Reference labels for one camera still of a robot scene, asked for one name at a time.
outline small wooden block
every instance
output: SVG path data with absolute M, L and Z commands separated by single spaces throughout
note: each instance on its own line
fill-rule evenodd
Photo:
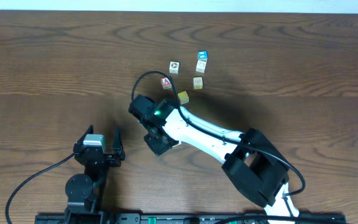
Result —
M 186 91 L 183 91 L 181 93 L 178 93 L 180 104 L 183 105 L 187 102 L 189 102 L 189 95 L 187 95 Z
M 161 85 L 164 90 L 172 88 L 171 82 L 169 81 L 168 78 L 165 78 L 165 77 L 161 78 Z
M 169 65 L 169 72 L 179 74 L 179 62 L 171 62 Z
M 204 73 L 205 72 L 205 66 L 206 66 L 206 62 L 204 62 L 202 60 L 198 60 L 197 66 L 196 66 L 196 72 Z
M 194 77 L 193 78 L 193 88 L 195 90 L 203 89 L 203 78 L 202 77 Z

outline wood grain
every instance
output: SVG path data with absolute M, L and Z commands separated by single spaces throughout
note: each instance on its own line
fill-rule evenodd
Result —
M 197 50 L 210 59 L 192 90 Z M 155 157 L 128 112 L 147 70 L 173 75 L 194 114 L 218 125 L 262 130 L 306 178 L 293 198 L 312 212 L 358 223 L 358 15 L 0 11 L 0 223 L 12 191 L 71 153 L 93 124 L 111 143 L 122 129 L 127 159 L 109 174 L 112 211 L 244 212 L 260 209 L 220 164 L 183 144 Z M 138 92 L 172 97 L 158 76 Z M 14 223 L 62 212 L 70 160 L 29 182 L 14 199 Z M 291 175 L 291 187 L 300 183 Z

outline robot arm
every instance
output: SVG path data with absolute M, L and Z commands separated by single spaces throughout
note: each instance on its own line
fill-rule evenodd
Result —
M 224 129 L 217 129 L 218 127 L 213 126 L 212 124 L 209 125 L 209 123 L 206 123 L 205 121 L 198 121 L 198 124 L 204 125 L 205 128 L 209 127 L 211 128 L 211 130 L 220 131 L 223 134 L 235 133 Z M 151 137 L 151 135 L 149 137 L 157 138 L 158 136 L 156 135 L 156 133 L 158 132 L 156 132 L 155 129 L 150 130 L 152 130 L 151 133 L 153 134 L 153 137 Z M 178 138 L 181 138 L 183 141 L 188 137 L 189 135 L 187 134 L 184 134 L 182 137 L 178 136 Z M 179 142 L 168 138 L 162 138 L 162 140 L 165 141 L 163 142 L 163 144 Z M 154 149 L 159 152 L 159 145 L 155 144 L 155 142 L 152 145 L 155 146 L 156 148 Z M 279 216 L 264 216 L 261 214 L 252 213 L 246 213 L 243 215 L 156 215 L 138 213 L 110 213 L 107 211 L 103 211 L 101 210 L 100 205 L 104 193 L 104 186 L 106 185 L 108 170 L 110 167 L 120 167 L 121 161 L 125 159 L 125 152 L 121 143 L 118 129 L 115 133 L 115 138 L 111 148 L 114 154 L 105 154 L 105 149 L 106 143 L 104 142 L 104 136 L 101 134 L 94 134 L 93 126 L 90 126 L 88 130 L 84 133 L 84 135 L 80 137 L 80 139 L 74 144 L 74 153 L 67 157 L 65 160 L 63 160 L 64 162 L 74 156 L 80 164 L 83 164 L 85 166 L 84 174 L 76 174 L 67 181 L 66 194 L 68 197 L 68 201 L 67 208 L 65 209 L 64 214 L 44 213 L 37 215 L 35 216 L 35 224 L 283 224 L 283 222 L 285 221 L 272 221 L 271 219 L 282 218 L 282 216 L 285 215 L 290 216 L 290 212 L 292 212 L 292 215 L 294 216 L 291 217 L 290 220 L 295 219 L 298 224 L 346 223 L 346 218 L 344 215 L 315 215 L 302 213 L 300 217 L 295 218 L 299 214 L 298 210 L 293 207 L 291 201 L 287 202 L 288 205 L 285 205 L 285 202 L 281 200 L 282 193 L 288 191 L 288 183 L 282 185 L 282 187 L 278 191 L 276 201 L 273 206 L 267 205 L 265 207 L 265 210 L 269 215 Z M 231 154 L 235 154 L 236 150 L 238 150 L 238 148 L 232 151 Z M 7 221 L 11 223 L 9 219 L 9 213 L 7 214 Z
M 249 129 L 246 133 L 227 130 L 197 118 L 184 107 L 180 109 L 188 120 L 209 133 L 250 144 L 285 161 L 273 144 L 258 130 Z M 198 131 L 187 124 L 175 108 L 175 104 L 169 100 L 163 100 L 157 104 L 139 95 L 131 103 L 129 112 L 148 130 L 149 133 L 144 139 L 156 155 L 161 155 L 182 141 L 191 144 L 222 163 L 223 171 L 236 189 L 255 204 L 263 207 L 267 215 L 297 217 L 300 214 L 293 206 L 291 198 L 283 197 L 284 193 L 288 193 L 288 168 L 274 158 L 257 153 L 256 158 L 248 167 L 244 163 L 245 159 L 249 154 L 256 152 Z M 291 223 L 269 222 L 271 224 Z

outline black bracket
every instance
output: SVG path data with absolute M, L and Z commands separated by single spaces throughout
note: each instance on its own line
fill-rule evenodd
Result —
M 156 104 L 142 95 L 138 95 L 129 105 L 130 114 L 134 115 L 149 132 L 144 136 L 144 141 L 157 156 L 179 144 L 179 141 L 172 139 L 163 129 L 167 116 L 174 109 L 175 104 L 170 100 Z
M 75 159 L 85 166 L 85 172 L 74 175 L 66 183 L 67 210 L 77 218 L 99 213 L 109 168 L 120 167 L 125 159 L 118 129 L 112 144 L 114 154 L 104 153 L 104 142 L 100 145 L 84 144 L 88 134 L 93 134 L 92 125 L 73 148 Z
M 246 134 L 241 134 L 240 138 L 244 144 L 250 144 L 287 161 L 273 144 L 256 129 L 250 128 Z M 277 192 L 289 180 L 288 168 L 276 159 L 262 153 L 257 153 L 256 158 L 248 167 L 244 163 L 247 153 L 255 152 L 237 146 L 232 154 L 226 155 L 222 169 L 236 189 L 251 202 L 261 207 L 272 206 Z

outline black cable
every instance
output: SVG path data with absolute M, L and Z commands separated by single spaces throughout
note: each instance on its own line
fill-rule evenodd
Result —
M 187 124 L 189 124 L 191 127 L 195 128 L 196 130 L 201 131 L 202 133 L 207 134 L 207 135 L 209 135 L 209 136 L 211 136 L 211 137 L 213 137 L 213 138 L 219 139 L 219 140 L 221 140 L 221 141 L 223 141 L 223 142 L 228 142 L 228 143 L 231 143 L 231 144 L 235 144 L 235 145 L 244 147 L 244 148 L 246 148 L 246 149 L 249 149 L 249 150 L 251 150 L 251 151 L 260 152 L 260 153 L 262 153 L 262 154 L 264 154 L 264 155 L 266 155 L 266 156 L 270 156 L 270 157 L 272 157 L 272 158 L 274 158 L 274 159 L 280 161 L 283 165 L 287 166 L 289 169 L 291 169 L 291 170 L 299 177 L 299 179 L 301 180 L 302 187 L 301 187 L 300 189 L 296 190 L 296 191 L 289 192 L 289 193 L 284 193 L 284 194 L 283 194 L 283 197 L 299 194 L 299 193 L 301 193 L 301 192 L 305 189 L 305 187 L 306 187 L 305 178 L 303 178 L 301 172 L 299 172 L 298 169 L 296 169 L 296 168 L 295 168 L 293 165 L 291 165 L 289 162 L 287 162 L 287 161 L 285 161 L 285 160 L 283 160 L 283 159 L 281 159 L 281 158 L 277 157 L 276 155 L 273 155 L 273 154 L 271 154 L 271 153 L 269 153 L 269 152 L 265 152 L 265 151 L 263 151 L 263 150 L 261 150 L 261 149 L 257 149 L 257 148 L 255 148 L 255 147 L 252 147 L 252 146 L 248 145 L 248 144 L 244 144 L 244 143 L 241 143 L 241 142 L 237 142 L 237 141 L 234 141 L 234 140 L 231 140 L 231 139 L 226 139 L 225 137 L 221 137 L 221 136 L 219 136 L 219 135 L 217 135 L 217 134 L 211 133 L 211 132 L 209 132 L 209 131 L 207 131 L 207 130 L 204 130 L 204 129 L 200 128 L 199 126 L 193 124 L 193 123 L 190 121 L 190 119 L 189 119 L 189 118 L 186 118 L 185 115 L 182 113 L 182 111 L 181 111 L 181 109 L 180 109 L 180 101 L 179 101 L 178 93 L 177 93 L 177 91 L 176 91 L 176 89 L 175 89 L 175 85 L 173 84 L 172 78 L 171 78 L 170 76 L 168 76 L 167 74 L 165 74 L 165 73 L 163 73 L 163 72 L 160 72 L 160 71 L 149 71 L 149 72 L 146 72 L 146 73 L 144 73 L 143 75 L 141 75 L 141 76 L 136 80 L 135 85 L 134 85 L 134 87 L 133 87 L 133 89 L 132 89 L 132 95 L 131 95 L 131 100 L 132 100 L 132 101 L 134 101 L 134 94 L 135 94 L 135 89 L 136 89 L 137 84 L 138 84 L 138 83 L 140 82 L 140 80 L 141 80 L 142 78 L 144 78 L 146 75 L 153 74 L 153 73 L 158 73 L 158 74 L 160 74 L 160 75 L 166 77 L 166 78 L 171 82 L 172 90 L 173 90 L 173 93 L 175 94 L 175 99 L 176 99 L 176 102 L 177 102 L 177 109 L 178 109 L 179 115 L 181 116 L 181 118 L 182 118 L 184 121 L 186 121 Z
M 290 213 L 290 216 L 293 217 L 291 208 L 290 208 L 290 204 L 288 203 L 288 198 L 287 197 L 283 197 L 284 202 L 285 202 L 285 206 L 287 206 L 288 212 Z
M 16 189 L 15 191 L 13 191 L 12 195 L 9 197 L 9 200 L 6 202 L 6 207 L 5 207 L 5 217 L 6 217 L 6 221 L 8 222 L 8 224 L 12 224 L 11 218 L 9 217 L 9 207 L 11 206 L 11 202 L 13 200 L 13 197 L 15 197 L 15 195 L 17 194 L 17 192 L 26 184 L 28 183 L 28 181 L 32 180 L 34 177 L 37 177 L 40 174 L 43 174 L 44 172 L 48 172 L 51 169 L 60 166 L 61 164 L 63 164 L 64 162 L 66 162 L 67 160 L 71 159 L 74 156 L 74 153 L 69 155 L 68 157 L 66 157 L 66 159 L 56 163 L 55 165 L 52 165 L 44 170 L 41 170 L 40 172 L 32 175 L 31 177 L 27 178 L 27 180 L 23 181 L 23 183 L 21 183 Z
M 215 224 L 226 224 L 234 221 L 243 220 L 274 220 L 274 221 L 287 221 L 287 222 L 307 222 L 307 223 L 319 223 L 319 224 L 346 224 L 346 222 L 337 220 L 323 220 L 319 218 L 307 218 L 307 217 L 281 217 L 276 215 L 244 215 L 239 217 L 227 218 L 216 222 Z

